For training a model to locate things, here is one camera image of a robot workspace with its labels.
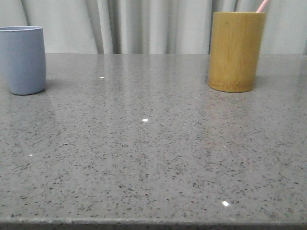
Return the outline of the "bamboo wooden cup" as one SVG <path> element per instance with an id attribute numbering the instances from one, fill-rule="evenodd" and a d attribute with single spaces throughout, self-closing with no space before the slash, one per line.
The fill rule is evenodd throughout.
<path id="1" fill-rule="evenodd" d="M 265 13 L 215 12 L 208 85 L 222 92 L 249 92 L 254 87 Z"/>

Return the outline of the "blue plastic cup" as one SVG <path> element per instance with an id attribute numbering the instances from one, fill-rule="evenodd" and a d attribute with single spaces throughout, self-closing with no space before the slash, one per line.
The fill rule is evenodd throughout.
<path id="1" fill-rule="evenodd" d="M 42 27 L 0 28 L 0 73 L 13 94 L 30 95 L 45 89 L 46 54 Z"/>

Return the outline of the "pink chopstick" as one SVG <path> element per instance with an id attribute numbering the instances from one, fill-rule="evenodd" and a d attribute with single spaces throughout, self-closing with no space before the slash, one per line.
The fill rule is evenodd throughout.
<path id="1" fill-rule="evenodd" d="M 268 2 L 269 2 L 269 0 L 263 0 L 262 3 L 257 8 L 256 13 L 263 12 L 263 10 L 264 10 L 264 8 L 265 8 L 265 6 L 267 5 Z"/>

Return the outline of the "grey-white curtain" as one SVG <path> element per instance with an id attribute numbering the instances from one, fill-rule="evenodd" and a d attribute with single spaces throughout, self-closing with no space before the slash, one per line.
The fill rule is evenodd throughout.
<path id="1" fill-rule="evenodd" d="M 1 26 L 41 26 L 48 53 L 208 54 L 214 12 L 259 0 L 3 0 Z"/>

